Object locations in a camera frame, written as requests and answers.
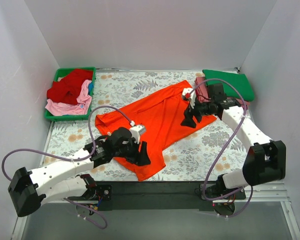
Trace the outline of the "orange t shirt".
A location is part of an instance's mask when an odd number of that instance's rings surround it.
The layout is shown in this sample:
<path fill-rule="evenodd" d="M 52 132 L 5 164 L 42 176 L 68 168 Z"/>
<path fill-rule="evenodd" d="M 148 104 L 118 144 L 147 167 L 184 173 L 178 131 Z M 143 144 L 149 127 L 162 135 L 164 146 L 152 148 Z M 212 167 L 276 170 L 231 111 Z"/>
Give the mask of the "orange t shirt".
<path fill-rule="evenodd" d="M 147 143 L 147 154 L 151 162 L 149 165 L 136 166 L 122 157 L 115 158 L 123 167 L 134 172 L 138 181 L 149 179 L 166 166 L 163 150 L 216 120 L 215 116 L 209 115 L 204 116 L 196 128 L 181 125 L 188 106 L 188 102 L 182 99 L 182 92 L 190 87 L 184 80 L 121 108 L 136 124 L 146 128 L 141 140 Z"/>

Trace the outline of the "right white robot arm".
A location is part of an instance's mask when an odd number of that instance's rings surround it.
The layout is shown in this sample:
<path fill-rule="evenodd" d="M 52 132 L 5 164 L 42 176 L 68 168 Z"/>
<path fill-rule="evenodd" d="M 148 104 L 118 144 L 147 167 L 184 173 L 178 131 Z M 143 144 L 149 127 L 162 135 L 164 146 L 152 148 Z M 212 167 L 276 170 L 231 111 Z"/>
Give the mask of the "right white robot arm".
<path fill-rule="evenodd" d="M 182 98 L 189 102 L 182 126 L 195 128 L 204 116 L 215 115 L 233 130 L 245 147 L 247 156 L 239 170 L 219 175 L 215 184 L 201 186 L 202 198 L 208 201 L 227 199 L 247 186 L 258 186 L 286 177 L 286 145 L 264 134 L 250 118 L 247 106 L 227 97 L 221 83 L 208 86 L 208 100 L 200 102 L 194 88 L 184 88 Z"/>

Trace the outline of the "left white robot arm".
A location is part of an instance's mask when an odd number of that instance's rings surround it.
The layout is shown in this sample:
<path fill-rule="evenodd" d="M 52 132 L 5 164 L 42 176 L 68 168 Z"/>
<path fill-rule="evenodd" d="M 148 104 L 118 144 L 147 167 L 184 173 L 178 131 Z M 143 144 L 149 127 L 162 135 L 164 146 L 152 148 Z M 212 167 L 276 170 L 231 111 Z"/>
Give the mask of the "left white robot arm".
<path fill-rule="evenodd" d="M 32 170 L 25 167 L 18 169 L 8 187 L 17 216 L 28 216 L 42 205 L 64 198 L 109 200 L 112 188 L 109 185 L 98 186 L 86 172 L 109 163 L 115 157 L 138 167 L 149 165 L 147 142 L 141 140 L 145 132 L 143 125 L 130 129 L 120 127 L 111 135 L 102 135 L 85 145 L 71 161 L 56 161 Z"/>

